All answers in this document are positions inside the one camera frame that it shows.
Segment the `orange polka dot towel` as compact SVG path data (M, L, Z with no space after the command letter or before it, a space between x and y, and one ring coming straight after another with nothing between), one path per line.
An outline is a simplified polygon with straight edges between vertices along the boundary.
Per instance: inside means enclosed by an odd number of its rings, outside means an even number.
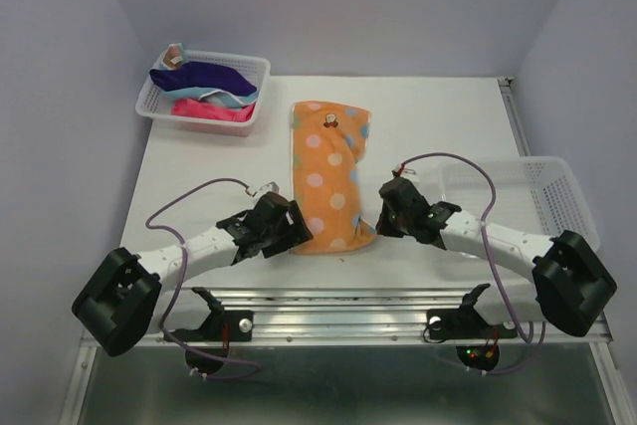
M294 254L350 253L375 241L375 229L363 219L357 170L370 122L371 113L356 106L322 101L293 105L293 197L313 235Z

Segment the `pink towel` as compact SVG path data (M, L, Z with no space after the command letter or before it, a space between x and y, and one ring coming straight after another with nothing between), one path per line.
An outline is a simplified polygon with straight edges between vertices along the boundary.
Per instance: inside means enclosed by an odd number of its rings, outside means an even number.
M246 122L252 117L254 108L254 104L240 108L229 108L207 104L193 99L182 99L173 105L171 114L206 120Z

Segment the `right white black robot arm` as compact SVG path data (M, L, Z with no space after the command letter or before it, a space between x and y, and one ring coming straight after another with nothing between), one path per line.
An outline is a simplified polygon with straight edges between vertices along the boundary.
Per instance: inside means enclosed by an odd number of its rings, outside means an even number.
M471 255L522 278L509 289L500 282L480 284L456 309L439 311L440 336L471 338L517 320L548 322L583 337L617 291L596 253L572 231L550 237L490 224L452 203L428 203L404 177L383 184L379 196L379 235Z

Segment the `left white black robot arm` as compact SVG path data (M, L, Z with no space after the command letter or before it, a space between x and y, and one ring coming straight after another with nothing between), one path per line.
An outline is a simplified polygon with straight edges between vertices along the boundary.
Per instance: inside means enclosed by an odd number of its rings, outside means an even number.
M120 247L102 260L72 304L73 315L109 356L131 350L159 330L160 297L189 279L270 258L310 241L299 204L275 192L176 245L142 253Z

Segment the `white target basket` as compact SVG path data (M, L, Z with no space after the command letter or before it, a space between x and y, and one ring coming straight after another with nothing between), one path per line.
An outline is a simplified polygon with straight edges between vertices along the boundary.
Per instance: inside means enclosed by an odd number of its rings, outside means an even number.
M555 156L482 159L484 170L451 159L438 167L442 199L480 216L496 199L488 219L533 234L556 237L563 231L582 236L597 252L601 242L593 215L569 165ZM491 194L487 180L494 183Z

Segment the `light blue towel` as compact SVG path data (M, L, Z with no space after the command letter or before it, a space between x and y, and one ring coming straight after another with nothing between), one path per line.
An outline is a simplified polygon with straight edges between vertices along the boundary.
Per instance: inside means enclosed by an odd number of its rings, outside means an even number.
M258 99L258 93L247 96L238 96L230 92L211 88L185 88L174 91L162 91L162 93L175 101L191 99L201 103L225 108L243 108L253 104Z

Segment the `purple towel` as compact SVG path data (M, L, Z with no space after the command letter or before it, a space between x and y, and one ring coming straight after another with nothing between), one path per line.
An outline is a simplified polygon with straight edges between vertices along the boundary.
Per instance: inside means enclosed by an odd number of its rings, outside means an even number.
M149 76L166 92L210 88L245 97L257 91L257 88L235 69L212 63L190 61L176 70L152 69Z

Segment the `aluminium mounting rail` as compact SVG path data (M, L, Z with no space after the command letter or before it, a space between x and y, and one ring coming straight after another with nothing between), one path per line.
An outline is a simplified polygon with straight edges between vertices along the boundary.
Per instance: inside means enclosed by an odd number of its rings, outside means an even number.
M422 342L428 311L456 309L467 289L184 289L172 312L250 310L254 327L250 342L236 346L408 346ZM164 311L169 296L158 307ZM168 330L148 333L137 344L181 341ZM479 340L434 341L431 344L476 344ZM213 347L221 342L185 342Z

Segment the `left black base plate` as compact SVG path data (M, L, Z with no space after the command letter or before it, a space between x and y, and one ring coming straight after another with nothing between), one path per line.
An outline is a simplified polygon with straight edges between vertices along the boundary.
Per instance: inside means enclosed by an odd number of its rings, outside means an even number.
M176 311L161 325L184 342L250 342L254 313L250 310Z

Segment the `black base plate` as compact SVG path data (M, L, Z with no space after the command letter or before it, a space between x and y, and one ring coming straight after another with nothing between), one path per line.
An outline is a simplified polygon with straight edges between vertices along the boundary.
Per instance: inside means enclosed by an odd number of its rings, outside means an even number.
M434 341L517 338L514 329L503 324L489 325L475 311L434 309L428 311L427 329Z
M176 311L161 325L184 342L250 342L254 313L250 310Z

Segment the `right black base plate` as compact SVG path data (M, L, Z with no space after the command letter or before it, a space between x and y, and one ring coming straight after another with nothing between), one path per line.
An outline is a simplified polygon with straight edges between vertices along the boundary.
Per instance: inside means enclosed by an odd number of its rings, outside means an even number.
M428 311L427 329L434 341L517 338L514 329L503 324L489 325L475 311L434 309Z

